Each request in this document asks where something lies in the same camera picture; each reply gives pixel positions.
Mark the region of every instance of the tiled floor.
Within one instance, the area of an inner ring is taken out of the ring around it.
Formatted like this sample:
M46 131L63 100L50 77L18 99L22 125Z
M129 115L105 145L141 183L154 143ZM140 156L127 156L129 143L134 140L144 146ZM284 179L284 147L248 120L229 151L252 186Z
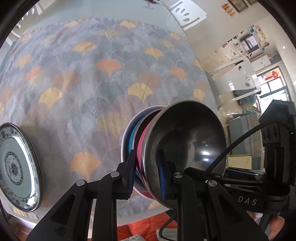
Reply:
M216 50L213 52L210 56L207 58L203 59L201 61L201 66L203 69L207 72L212 72L215 68L230 62L230 60L225 56L225 54L220 50ZM220 71L217 71L215 74L213 74L213 80L215 81L217 78L220 76L224 75L227 73L229 70L231 70L233 66L229 66L227 68L224 68ZM227 102L228 100L234 98L234 94L232 92L228 92L225 94L220 95L220 100L222 103ZM234 113L242 113L242 108L237 102L232 102L229 104L223 104L220 109L219 109L219 120L221 121L224 131L225 131L225 136L227 140L227 144L230 144L230 137L229 137L229 131L227 128L228 122L233 119L232 114Z

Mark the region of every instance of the window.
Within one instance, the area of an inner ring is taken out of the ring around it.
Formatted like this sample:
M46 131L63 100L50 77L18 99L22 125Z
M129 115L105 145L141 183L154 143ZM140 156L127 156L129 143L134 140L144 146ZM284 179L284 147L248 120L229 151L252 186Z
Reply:
M289 90L279 67L258 76L261 84L260 107L263 113L272 100L290 101Z

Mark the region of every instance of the framed picture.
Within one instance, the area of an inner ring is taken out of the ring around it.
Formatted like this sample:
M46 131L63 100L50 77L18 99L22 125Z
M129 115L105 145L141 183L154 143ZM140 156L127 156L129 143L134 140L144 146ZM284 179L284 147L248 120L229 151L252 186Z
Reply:
M254 3L258 2L257 0L247 0L250 5L253 5Z
M228 2L230 2L238 12L242 12L248 8L248 5L244 0L228 0Z

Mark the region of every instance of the patterned tablecloth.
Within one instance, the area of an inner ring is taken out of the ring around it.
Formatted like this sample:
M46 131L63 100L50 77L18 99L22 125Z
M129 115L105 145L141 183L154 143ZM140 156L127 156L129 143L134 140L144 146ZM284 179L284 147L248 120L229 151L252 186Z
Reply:
M0 123L25 131L44 181L34 212L1 199L9 213L36 222L77 180L116 170L124 130L139 111L193 99L217 112L186 38L135 21L81 19L34 30L15 43L0 70ZM118 201L118 222L164 210L158 207L134 191Z

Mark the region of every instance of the metal screw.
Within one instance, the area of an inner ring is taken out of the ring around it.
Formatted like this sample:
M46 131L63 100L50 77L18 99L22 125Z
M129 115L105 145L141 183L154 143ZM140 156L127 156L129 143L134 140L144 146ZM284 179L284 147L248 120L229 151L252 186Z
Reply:
M111 172L111 177L118 177L119 176L119 172Z
M217 182L216 181L214 181L214 180L209 180L209 185L211 186L211 187L215 187L215 186L217 186Z
M181 172L175 172L174 173L175 178L181 178L182 176L183 176L183 174Z
M83 186L84 184L85 184L85 180L82 180L82 179L80 179L80 180L78 180L78 181L76 182L76 185L77 185L78 187Z

